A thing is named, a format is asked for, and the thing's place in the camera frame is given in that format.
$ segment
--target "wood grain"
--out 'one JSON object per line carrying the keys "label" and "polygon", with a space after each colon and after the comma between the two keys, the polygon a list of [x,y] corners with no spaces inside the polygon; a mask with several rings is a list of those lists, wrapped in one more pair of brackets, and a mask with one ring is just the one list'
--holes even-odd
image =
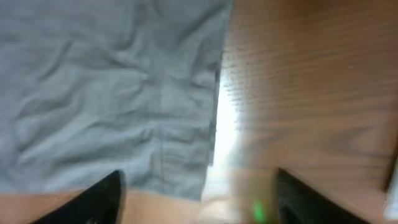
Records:
{"label": "wood grain", "polygon": [[[129,192],[124,223],[250,223],[256,198],[276,220],[279,166],[384,222],[398,127],[397,40],[397,1],[236,0],[203,204]],[[72,196],[0,196],[0,223],[24,223]]]}

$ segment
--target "gray towel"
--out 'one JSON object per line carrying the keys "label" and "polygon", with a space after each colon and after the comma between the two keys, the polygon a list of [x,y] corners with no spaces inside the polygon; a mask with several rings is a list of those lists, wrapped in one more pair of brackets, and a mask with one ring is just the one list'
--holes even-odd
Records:
{"label": "gray towel", "polygon": [[199,199],[233,0],[0,0],[0,191]]}

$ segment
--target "fabric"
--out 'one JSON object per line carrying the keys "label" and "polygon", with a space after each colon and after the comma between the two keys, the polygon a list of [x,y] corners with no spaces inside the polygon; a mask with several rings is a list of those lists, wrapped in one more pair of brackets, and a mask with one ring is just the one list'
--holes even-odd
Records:
{"label": "fabric", "polygon": [[0,0],[0,191],[199,199],[232,0]]}

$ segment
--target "gray garment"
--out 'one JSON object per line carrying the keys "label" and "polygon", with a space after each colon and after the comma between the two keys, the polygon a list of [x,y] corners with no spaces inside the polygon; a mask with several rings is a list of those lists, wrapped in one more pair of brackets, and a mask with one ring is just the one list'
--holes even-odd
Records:
{"label": "gray garment", "polygon": [[0,191],[199,199],[232,0],[0,0]]}

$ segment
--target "folded cloth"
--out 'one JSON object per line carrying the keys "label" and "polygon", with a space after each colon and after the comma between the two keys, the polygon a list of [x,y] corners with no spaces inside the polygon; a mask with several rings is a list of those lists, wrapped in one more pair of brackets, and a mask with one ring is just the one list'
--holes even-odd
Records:
{"label": "folded cloth", "polygon": [[233,0],[0,0],[0,192],[199,199]]}

